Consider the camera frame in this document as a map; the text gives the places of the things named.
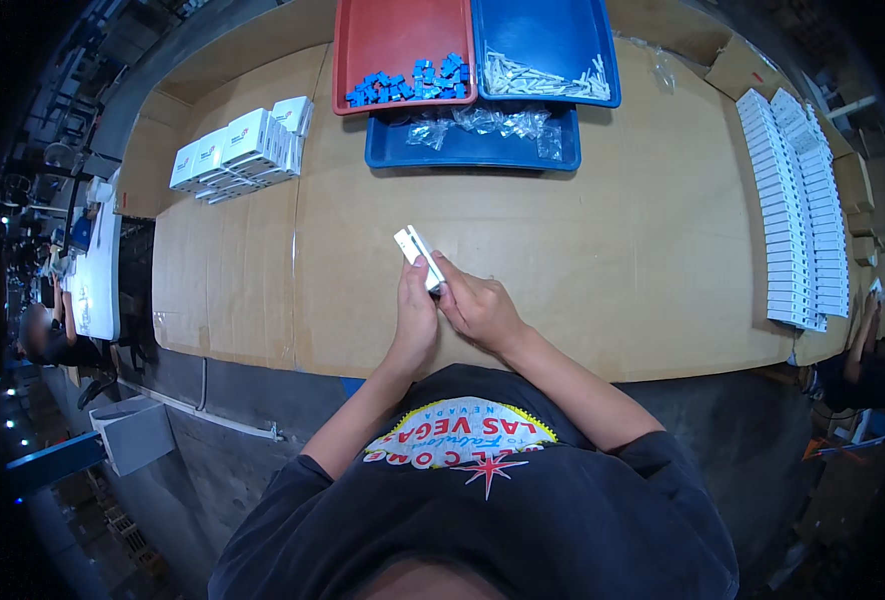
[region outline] blue tray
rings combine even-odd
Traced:
[[[622,102],[619,68],[604,0],[472,0],[472,26],[476,39],[476,73],[479,95],[486,100],[543,100],[593,104],[615,109]],[[569,79],[580,78],[592,67],[596,54],[603,57],[608,100],[490,94],[485,91],[486,46],[507,59]]]
[[[389,167],[507,167],[540,171],[575,171],[582,162],[579,118],[571,103],[547,102],[548,125],[562,129],[562,161],[539,158],[535,140],[516,135],[502,137],[497,131],[479,135],[450,126],[442,148],[406,143],[411,123],[394,124],[400,111],[369,114],[365,132],[365,164],[373,169]]]

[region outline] white table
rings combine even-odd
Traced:
[[[92,227],[92,242],[76,257],[75,270],[62,288],[73,295],[76,332],[89,337],[119,339],[119,237],[123,218],[104,203]]]

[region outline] red tray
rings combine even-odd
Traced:
[[[332,110],[335,114],[369,113],[382,109],[435,105],[467,105],[476,101],[476,50],[472,35],[471,0],[339,0],[336,9],[336,54],[332,69]],[[455,52],[469,65],[465,98],[384,102],[352,107],[345,94],[365,76],[386,71],[404,75],[413,85],[412,67],[428,59],[438,73],[442,59]]]

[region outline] blue metal beam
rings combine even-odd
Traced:
[[[5,466],[5,471],[16,497],[22,498],[106,458],[102,436],[90,431],[14,460]]]

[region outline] red star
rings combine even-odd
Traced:
[[[502,475],[506,479],[511,479],[507,474],[503,473],[503,469],[508,469],[509,467],[519,467],[520,465],[528,465],[529,461],[521,461],[521,462],[502,462],[503,458],[505,458],[506,454],[500,454],[493,459],[491,456],[485,457],[484,461],[476,459],[476,462],[479,463],[477,466],[450,466],[449,469],[453,471],[469,471],[475,472],[475,475],[469,477],[469,480],[465,482],[465,485],[469,485],[476,479],[478,479],[481,475],[485,474],[485,499],[489,499],[489,488],[492,486],[492,475]]]

